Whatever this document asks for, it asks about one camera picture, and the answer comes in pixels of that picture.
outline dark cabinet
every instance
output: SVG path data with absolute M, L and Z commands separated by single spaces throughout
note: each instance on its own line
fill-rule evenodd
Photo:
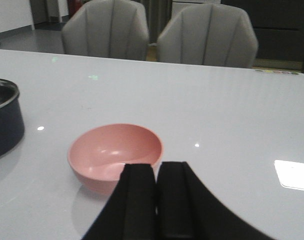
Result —
M 258 59 L 304 61 L 304 0 L 222 0 L 244 9 L 258 42 Z

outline chair backrest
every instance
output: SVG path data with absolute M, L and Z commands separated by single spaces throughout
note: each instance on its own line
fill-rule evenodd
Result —
M 131 0 L 92 0 L 65 24 L 66 54 L 145 60 L 149 33 L 144 6 Z
M 204 3 L 184 8 L 157 41 L 158 61 L 250 68 L 258 42 L 247 13 Z

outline gray floor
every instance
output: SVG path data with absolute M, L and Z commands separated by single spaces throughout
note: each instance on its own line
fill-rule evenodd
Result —
M 0 39 L 0 49 L 63 54 L 61 32 L 36 29 Z

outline pink bowl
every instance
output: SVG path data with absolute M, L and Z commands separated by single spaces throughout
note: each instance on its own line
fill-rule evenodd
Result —
M 133 124 L 94 128 L 75 140 L 68 161 L 78 180 L 97 193 L 110 195 L 125 164 L 150 164 L 157 169 L 163 152 L 159 137 Z

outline white table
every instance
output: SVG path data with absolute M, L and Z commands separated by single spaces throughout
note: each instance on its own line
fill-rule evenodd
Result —
M 0 239 L 80 239 L 107 198 L 78 182 L 68 148 L 96 126 L 133 123 L 255 228 L 304 240 L 304 191 L 274 168 L 304 163 L 304 74 L 0 50 L 0 78 L 18 84 L 26 124 L 0 158 Z

